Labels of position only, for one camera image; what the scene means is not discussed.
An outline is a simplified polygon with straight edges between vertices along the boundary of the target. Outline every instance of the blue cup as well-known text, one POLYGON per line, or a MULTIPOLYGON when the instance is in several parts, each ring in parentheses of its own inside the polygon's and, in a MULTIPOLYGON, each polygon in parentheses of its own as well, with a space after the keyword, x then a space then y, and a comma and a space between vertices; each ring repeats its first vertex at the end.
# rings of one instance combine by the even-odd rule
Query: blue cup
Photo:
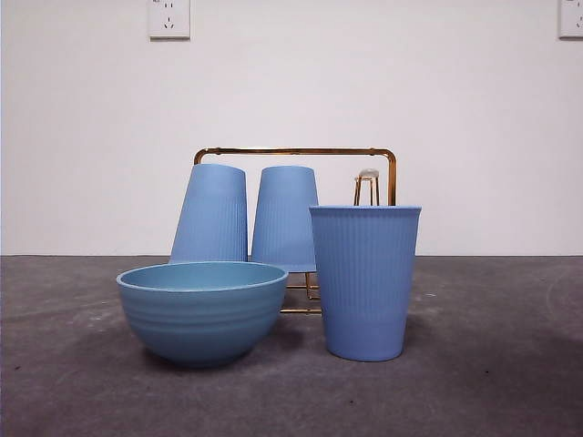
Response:
POLYGON ((420 207, 311 207, 326 347, 357 361, 403 350, 420 207))
POLYGON ((318 205, 318 194, 311 168, 265 168, 261 172, 251 259, 289 272, 315 271, 312 205, 318 205))
POLYGON ((245 172, 197 164, 190 173, 170 263, 247 261, 245 172))

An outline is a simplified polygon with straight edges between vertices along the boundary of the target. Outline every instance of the bowl rim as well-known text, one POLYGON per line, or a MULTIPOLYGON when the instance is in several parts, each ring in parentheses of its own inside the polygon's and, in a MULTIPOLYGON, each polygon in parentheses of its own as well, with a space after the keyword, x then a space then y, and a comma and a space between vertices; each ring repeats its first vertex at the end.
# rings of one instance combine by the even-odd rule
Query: bowl rim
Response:
POLYGON ((233 291, 233 290, 253 289, 255 287, 271 285, 271 284, 274 284, 276 282, 286 280, 289 275, 290 275, 290 273, 284 269, 281 269, 281 268, 274 266, 272 264, 265 264, 262 262, 251 262, 251 261, 192 261, 192 262, 172 262, 172 263, 168 262, 166 264, 154 264, 152 266, 138 267, 136 269, 124 271, 123 273, 120 273, 116 277, 116 283, 121 287, 133 289, 133 290, 157 291, 157 292, 162 292, 162 293, 185 293, 185 292, 205 293, 205 292, 210 292, 210 291, 214 292, 214 291, 233 291), (123 280, 124 276, 128 275, 129 273, 134 273, 136 271, 146 270, 146 269, 154 269, 154 268, 164 267, 164 266, 176 266, 176 265, 185 265, 185 264, 196 264, 196 265, 199 265, 199 264, 245 264, 245 265, 252 265, 252 266, 271 267, 273 269, 279 270, 282 274, 277 279, 267 280, 265 282, 256 282, 253 284, 240 285, 240 286, 215 287, 215 288, 209 288, 209 289, 204 289, 204 290, 189 290, 189 289, 179 289, 178 290, 178 289, 172 289, 172 288, 162 289, 162 288, 156 288, 156 287, 144 287, 144 286, 140 286, 140 285, 129 284, 123 280))

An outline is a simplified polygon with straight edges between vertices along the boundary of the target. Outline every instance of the white wall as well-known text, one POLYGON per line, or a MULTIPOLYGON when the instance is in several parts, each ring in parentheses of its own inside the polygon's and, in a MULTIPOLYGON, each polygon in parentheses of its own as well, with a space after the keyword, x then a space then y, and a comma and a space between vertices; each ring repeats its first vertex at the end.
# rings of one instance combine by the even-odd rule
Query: white wall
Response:
MULTIPOLYGON (((204 147, 388 147, 419 254, 583 254, 583 41, 553 0, 198 0, 190 42, 149 42, 147 0, 3 8, 4 254, 168 254, 204 147)), ((251 222, 271 162, 321 203, 379 164, 214 160, 251 222)))

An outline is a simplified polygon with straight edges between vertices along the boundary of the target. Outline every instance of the cup rim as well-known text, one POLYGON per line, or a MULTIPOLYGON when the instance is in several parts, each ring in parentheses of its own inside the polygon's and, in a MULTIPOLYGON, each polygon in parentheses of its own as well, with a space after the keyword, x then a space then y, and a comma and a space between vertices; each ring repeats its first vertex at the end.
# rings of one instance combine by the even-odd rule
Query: cup rim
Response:
POLYGON ((193 167, 195 168, 196 166, 204 166, 204 167, 223 167, 223 168, 231 168, 233 170, 238 170, 241 173, 245 173, 244 170, 242 170, 241 168, 238 167, 234 167, 234 166, 228 166, 226 164, 217 164, 215 162, 199 162, 198 164, 194 164, 193 167))
POLYGON ((313 205, 310 209, 405 209, 421 210, 417 205, 313 205))
POLYGON ((269 168, 302 168, 302 169, 306 169, 306 170, 311 170, 313 171, 313 168, 311 167, 306 167, 306 166, 294 166, 294 165, 283 165, 283 166, 269 166, 264 168, 263 170, 267 170, 269 168))
POLYGON ((273 266, 271 264, 265 264, 262 262, 250 262, 250 261, 194 261, 194 262, 173 262, 173 263, 166 263, 166 264, 154 264, 152 266, 145 266, 145 267, 138 267, 137 269, 131 269, 128 271, 124 271, 123 273, 120 273, 117 277, 116 277, 116 283, 121 286, 121 287, 125 287, 125 288, 129 288, 129 289, 133 289, 133 290, 140 290, 140 291, 157 291, 157 292, 162 292, 162 293, 185 293, 185 292, 190 292, 190 293, 205 293, 205 292, 209 292, 209 291, 233 291, 233 290, 248 290, 248 289, 252 289, 252 288, 256 288, 259 286, 266 286, 266 285, 271 285, 274 284, 276 282, 279 282, 281 280, 286 280, 289 276, 289 273, 284 270, 281 269, 277 266, 273 266), (154 268, 158 268, 158 267, 164 267, 164 266, 178 266, 178 265, 185 265, 185 264, 246 264, 246 265, 255 265, 255 266, 267 266, 267 267, 271 267, 273 269, 277 269, 279 270, 282 274, 276 278, 276 279, 272 279, 272 280, 267 280, 264 282, 255 282, 253 284, 242 284, 240 286, 227 286, 227 287, 214 287, 214 288, 208 288, 208 289, 204 289, 204 290, 189 290, 189 289, 180 289, 180 290, 176 290, 176 289, 170 289, 170 288, 156 288, 156 287, 146 287, 146 286, 140 286, 140 285, 135 285, 135 284, 130 284, 128 282, 125 282, 123 280, 123 277, 125 277, 126 275, 130 274, 130 273, 134 273, 136 271, 141 271, 141 270, 146 270, 146 269, 154 269, 154 268))

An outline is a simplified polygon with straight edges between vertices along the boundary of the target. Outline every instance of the wall socket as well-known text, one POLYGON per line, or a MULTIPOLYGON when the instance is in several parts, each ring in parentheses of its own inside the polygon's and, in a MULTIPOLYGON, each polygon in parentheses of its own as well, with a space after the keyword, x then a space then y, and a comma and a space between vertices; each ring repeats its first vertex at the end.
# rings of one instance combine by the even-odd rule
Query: wall socket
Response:
POLYGON ((583 0, 559 0, 558 37, 583 38, 583 0))
POLYGON ((190 39, 190 0, 149 0, 150 39, 190 39))

